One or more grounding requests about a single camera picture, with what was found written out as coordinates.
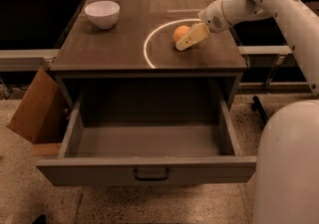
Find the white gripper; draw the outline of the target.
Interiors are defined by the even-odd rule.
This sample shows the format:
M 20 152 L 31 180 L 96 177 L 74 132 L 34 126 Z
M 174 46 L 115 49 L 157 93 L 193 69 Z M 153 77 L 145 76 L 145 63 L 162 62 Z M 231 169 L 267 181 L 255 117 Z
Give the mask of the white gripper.
M 198 13 L 198 18 L 203 23 L 193 24 L 189 31 L 178 42 L 175 42 L 175 47 L 179 51 L 201 42 L 209 35 L 210 31 L 220 33 L 231 27 L 224 15 L 221 1 L 214 1 L 209 4 Z

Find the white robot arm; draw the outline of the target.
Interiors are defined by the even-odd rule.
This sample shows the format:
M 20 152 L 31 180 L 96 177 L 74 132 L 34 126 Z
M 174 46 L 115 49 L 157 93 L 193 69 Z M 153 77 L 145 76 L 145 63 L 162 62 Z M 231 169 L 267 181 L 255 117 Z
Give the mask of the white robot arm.
M 243 22 L 273 17 L 312 93 L 319 95 L 319 17 L 301 0 L 217 0 L 175 41 L 183 51 Z M 253 224 L 319 224 L 319 101 L 277 111 L 259 141 Z

